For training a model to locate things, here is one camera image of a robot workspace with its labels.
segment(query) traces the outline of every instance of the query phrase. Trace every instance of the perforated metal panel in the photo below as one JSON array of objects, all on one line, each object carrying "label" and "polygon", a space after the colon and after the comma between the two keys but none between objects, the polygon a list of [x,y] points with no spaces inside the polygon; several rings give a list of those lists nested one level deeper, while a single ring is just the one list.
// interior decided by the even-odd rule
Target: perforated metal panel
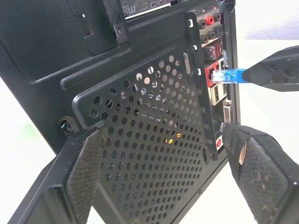
[{"label": "perforated metal panel", "polygon": [[126,223],[163,223],[209,160],[202,91],[187,74],[183,53],[170,48],[73,102],[82,125],[106,120],[100,184]]}]

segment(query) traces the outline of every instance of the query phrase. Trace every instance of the usb port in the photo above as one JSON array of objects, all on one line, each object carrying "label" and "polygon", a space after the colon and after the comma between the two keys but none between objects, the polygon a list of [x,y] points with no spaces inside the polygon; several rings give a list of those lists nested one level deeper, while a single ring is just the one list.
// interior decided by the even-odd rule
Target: usb port
[{"label": "usb port", "polygon": [[219,101],[218,85],[215,86],[214,91],[215,91],[215,99],[216,99],[216,102],[218,102],[218,101]]}]

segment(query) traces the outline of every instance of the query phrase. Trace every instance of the white background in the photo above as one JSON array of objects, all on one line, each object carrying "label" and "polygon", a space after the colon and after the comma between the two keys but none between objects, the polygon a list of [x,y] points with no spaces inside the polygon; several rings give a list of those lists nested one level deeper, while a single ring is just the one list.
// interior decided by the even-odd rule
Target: white background
[{"label": "white background", "polygon": [[[280,49],[299,45],[296,40],[299,37],[289,35],[299,33],[291,25],[299,23],[298,12],[299,3],[294,0],[277,5],[270,0],[238,0],[239,68],[248,68]],[[275,92],[253,84],[240,87],[242,124],[274,136],[297,163],[298,99],[299,92]],[[1,80],[0,102],[0,223],[6,223],[54,153]],[[94,210],[88,223],[102,223]],[[181,224],[190,223],[255,223],[228,165],[181,221]]]}]

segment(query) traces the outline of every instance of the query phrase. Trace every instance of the blue ethernet cable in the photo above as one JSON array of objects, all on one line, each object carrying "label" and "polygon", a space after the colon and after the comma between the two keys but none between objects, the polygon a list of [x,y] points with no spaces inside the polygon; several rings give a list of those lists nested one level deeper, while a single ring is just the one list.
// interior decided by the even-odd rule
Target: blue ethernet cable
[{"label": "blue ethernet cable", "polygon": [[246,69],[225,69],[225,70],[216,70],[213,71],[211,75],[211,80],[215,83],[223,83],[223,84],[239,84],[239,83],[247,83],[244,79],[242,79],[242,73]]}]

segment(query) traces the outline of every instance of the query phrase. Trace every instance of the msi logo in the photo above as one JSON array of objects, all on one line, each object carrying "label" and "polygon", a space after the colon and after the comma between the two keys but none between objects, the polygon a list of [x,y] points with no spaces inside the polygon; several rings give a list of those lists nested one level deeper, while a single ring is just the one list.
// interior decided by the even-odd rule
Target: msi logo
[{"label": "msi logo", "polygon": [[123,9],[123,13],[125,14],[125,16],[131,15],[131,14],[133,14],[135,12],[136,12],[136,6],[131,6],[131,7]]}]

